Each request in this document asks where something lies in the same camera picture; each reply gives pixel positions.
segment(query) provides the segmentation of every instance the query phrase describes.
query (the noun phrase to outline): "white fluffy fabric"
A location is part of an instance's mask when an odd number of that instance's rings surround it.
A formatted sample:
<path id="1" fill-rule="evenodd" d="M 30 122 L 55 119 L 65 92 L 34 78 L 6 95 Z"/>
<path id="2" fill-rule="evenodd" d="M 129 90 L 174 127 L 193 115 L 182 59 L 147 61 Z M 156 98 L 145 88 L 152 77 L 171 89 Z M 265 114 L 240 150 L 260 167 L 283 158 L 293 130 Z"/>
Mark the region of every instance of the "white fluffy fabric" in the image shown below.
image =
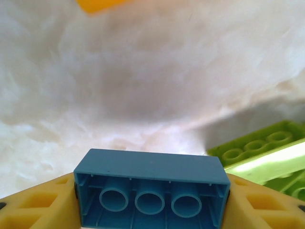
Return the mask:
<path id="1" fill-rule="evenodd" d="M 203 155 L 304 120 L 304 68 L 303 0 L 1 0 L 0 198 L 93 147 Z"/>

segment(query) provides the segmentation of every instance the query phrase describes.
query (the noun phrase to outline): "orange toy piece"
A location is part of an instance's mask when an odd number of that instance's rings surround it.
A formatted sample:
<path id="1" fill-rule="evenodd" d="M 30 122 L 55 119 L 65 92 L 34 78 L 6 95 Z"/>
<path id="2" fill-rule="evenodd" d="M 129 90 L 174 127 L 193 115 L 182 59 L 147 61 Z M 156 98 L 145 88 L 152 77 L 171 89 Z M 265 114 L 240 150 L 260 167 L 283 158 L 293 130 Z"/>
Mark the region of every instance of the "orange toy piece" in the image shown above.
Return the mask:
<path id="1" fill-rule="evenodd" d="M 127 0 L 77 0 L 86 13 L 96 13 L 106 8 L 119 5 Z"/>

